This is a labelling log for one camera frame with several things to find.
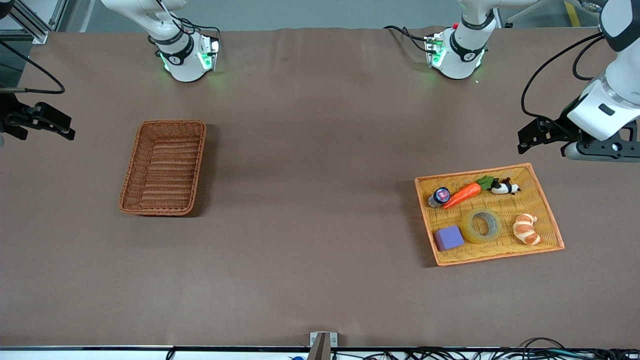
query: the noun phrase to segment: purple block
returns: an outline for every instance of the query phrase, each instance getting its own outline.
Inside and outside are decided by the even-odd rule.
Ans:
[[[436,231],[435,237],[436,245],[438,245],[438,250],[440,251],[453,249],[465,243],[460,233],[460,228],[457,225]]]

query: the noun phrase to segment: brown wicker basket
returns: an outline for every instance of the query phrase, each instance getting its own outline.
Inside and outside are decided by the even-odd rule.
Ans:
[[[151,120],[138,128],[120,211],[186,215],[195,203],[207,127],[194,120]]]
[[[485,175],[504,179],[510,177],[511,182],[518,184],[522,191],[516,195],[496,195],[483,191],[471,199],[464,200],[449,209],[431,208],[427,205],[427,198],[439,187],[447,187],[455,193],[465,185],[478,180]],[[422,210],[424,225],[427,228],[433,255],[439,266],[472,263],[489,259],[506,258],[548,252],[564,249],[564,242],[556,220],[551,213],[545,194],[531,164],[513,165],[510,167],[491,168],[457,174],[445,174],[418,177],[415,180],[418,200]],[[487,207],[496,212],[502,222],[502,232],[496,241],[477,245],[465,241],[465,244],[446,251],[439,251],[433,234],[444,227],[457,225],[460,219],[476,208]],[[522,213],[530,213],[538,217],[534,229],[542,241],[537,245],[525,245],[513,235],[515,218]],[[487,225],[482,220],[474,221],[474,227],[480,231],[487,231]]]

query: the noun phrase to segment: toy croissant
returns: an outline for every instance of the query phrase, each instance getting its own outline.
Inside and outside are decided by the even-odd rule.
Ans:
[[[533,223],[538,221],[535,215],[522,214],[516,218],[513,224],[513,234],[527,245],[535,245],[540,242],[540,236],[533,229]]]

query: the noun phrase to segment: carrot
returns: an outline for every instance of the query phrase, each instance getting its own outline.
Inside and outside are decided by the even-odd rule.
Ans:
[[[451,196],[451,199],[449,199],[449,201],[447,201],[447,203],[444,204],[442,208],[449,209],[451,206],[455,206],[464,200],[476,196],[477,194],[481,193],[482,190],[489,189],[492,182],[493,178],[491,176],[483,176],[476,182],[466,185],[464,188],[460,189],[460,191],[453,194]]]

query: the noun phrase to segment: brown table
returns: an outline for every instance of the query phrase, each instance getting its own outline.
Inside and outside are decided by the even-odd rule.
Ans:
[[[224,33],[196,83],[146,34],[54,33],[32,58],[67,86],[23,95],[73,117],[0,149],[0,343],[636,347],[640,167],[516,151],[520,92],[593,29],[505,29],[468,80],[428,70],[383,30]],[[428,33],[428,30],[417,33]],[[531,88],[554,116],[584,86],[575,53]],[[580,65],[597,74],[604,42]],[[54,86],[33,68],[22,85]],[[193,216],[118,211],[148,119],[208,123]],[[434,267],[413,178],[531,162],[566,242],[548,254]]]

